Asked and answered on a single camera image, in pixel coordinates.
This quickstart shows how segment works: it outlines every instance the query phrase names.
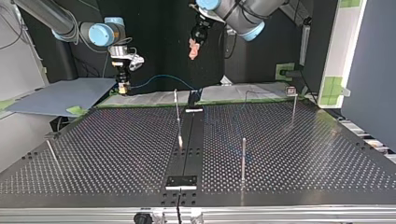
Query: blue cable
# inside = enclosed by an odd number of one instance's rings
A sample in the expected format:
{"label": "blue cable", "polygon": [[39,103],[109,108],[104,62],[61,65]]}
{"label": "blue cable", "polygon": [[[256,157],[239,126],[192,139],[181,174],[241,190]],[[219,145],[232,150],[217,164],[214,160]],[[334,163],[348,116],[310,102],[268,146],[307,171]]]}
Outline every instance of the blue cable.
{"label": "blue cable", "polygon": [[132,90],[132,89],[138,89],[138,88],[145,87],[145,86],[147,86],[152,80],[154,80],[154,79],[157,78],[157,77],[170,77],[170,78],[172,78],[172,79],[175,79],[175,80],[177,80],[177,81],[183,83],[183,84],[186,85],[188,88],[190,88],[192,91],[196,91],[196,89],[195,89],[194,87],[192,87],[191,85],[189,85],[187,82],[183,81],[182,79],[180,79],[180,78],[178,78],[178,77],[174,77],[174,76],[170,76],[170,75],[157,75],[157,76],[152,77],[151,79],[149,79],[146,83],[144,83],[144,84],[142,84],[142,85],[130,87],[129,89]]}

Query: optical breadboard table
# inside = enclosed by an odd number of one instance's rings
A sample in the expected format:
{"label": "optical breadboard table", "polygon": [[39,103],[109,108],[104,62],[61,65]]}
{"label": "optical breadboard table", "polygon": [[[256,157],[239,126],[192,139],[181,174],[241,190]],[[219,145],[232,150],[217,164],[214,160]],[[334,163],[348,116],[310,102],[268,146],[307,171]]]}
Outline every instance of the optical breadboard table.
{"label": "optical breadboard table", "polygon": [[[99,221],[93,214],[104,211],[123,220],[139,211],[312,206],[388,209],[395,218],[395,164],[323,110],[304,102],[295,116],[292,109],[283,102],[181,111],[183,148],[174,107],[93,109],[51,142],[55,156],[43,144],[0,174],[0,222],[34,220],[37,211],[35,218],[85,211]],[[166,190],[171,176],[195,176],[196,189]]]}

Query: white wall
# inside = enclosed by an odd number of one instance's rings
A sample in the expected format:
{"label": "white wall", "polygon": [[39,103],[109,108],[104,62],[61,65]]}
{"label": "white wall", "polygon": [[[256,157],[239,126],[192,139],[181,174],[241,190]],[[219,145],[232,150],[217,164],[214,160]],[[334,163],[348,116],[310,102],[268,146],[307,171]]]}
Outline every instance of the white wall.
{"label": "white wall", "polygon": [[[0,6],[12,12],[8,0],[0,0]],[[1,7],[0,13],[17,32],[21,30],[15,16]],[[0,17],[0,48],[17,37]],[[0,49],[0,101],[16,98],[48,83],[29,43],[20,40],[9,48]],[[44,142],[44,135],[51,131],[49,122],[52,119],[54,117],[0,111],[0,172]]]}
{"label": "white wall", "polygon": [[[8,0],[0,1],[0,6],[13,10]],[[0,8],[0,13],[19,32],[21,27],[15,17]],[[0,48],[13,42],[18,36],[0,17]],[[0,49],[0,101],[14,98],[34,89],[44,87],[42,65],[37,65],[32,47],[19,40],[15,45]]]}

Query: white panel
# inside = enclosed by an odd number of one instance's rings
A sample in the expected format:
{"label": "white panel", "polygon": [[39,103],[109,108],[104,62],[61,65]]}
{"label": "white panel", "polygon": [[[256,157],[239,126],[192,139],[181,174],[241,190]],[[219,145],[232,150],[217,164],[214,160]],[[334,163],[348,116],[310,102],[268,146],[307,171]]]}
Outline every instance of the white panel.
{"label": "white panel", "polygon": [[[347,85],[366,3],[367,0],[361,0],[359,7],[341,7],[337,10],[319,99],[323,91],[325,77],[342,77],[342,86]],[[322,108],[340,108],[343,98],[339,97],[337,105],[319,106]]]}
{"label": "white panel", "polygon": [[[12,9],[9,1],[0,1],[0,4]],[[0,13],[17,32],[20,31],[21,27],[15,17],[11,17],[3,8],[0,8]],[[0,47],[18,37],[1,18],[0,31]],[[9,48],[0,49],[0,101],[43,87],[45,82],[41,71],[29,42],[26,44],[19,40]]]}
{"label": "white panel", "polygon": [[51,116],[11,114],[0,119],[0,172],[44,142]]}

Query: black bracket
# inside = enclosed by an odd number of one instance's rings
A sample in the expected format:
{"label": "black bracket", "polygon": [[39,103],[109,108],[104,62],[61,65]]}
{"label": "black bracket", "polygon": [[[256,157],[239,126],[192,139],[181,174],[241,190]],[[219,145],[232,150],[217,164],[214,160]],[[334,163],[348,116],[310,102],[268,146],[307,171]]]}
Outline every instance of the black bracket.
{"label": "black bracket", "polygon": [[166,190],[196,190],[197,176],[183,175],[183,176],[169,176],[166,181]]}

